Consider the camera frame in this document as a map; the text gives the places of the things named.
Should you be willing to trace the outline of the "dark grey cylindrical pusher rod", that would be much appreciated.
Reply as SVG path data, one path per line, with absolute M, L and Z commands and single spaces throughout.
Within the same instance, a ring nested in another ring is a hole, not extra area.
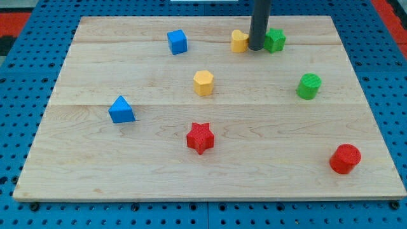
M 249 29 L 249 49 L 259 51 L 263 48 L 270 17 L 272 0 L 255 0 Z

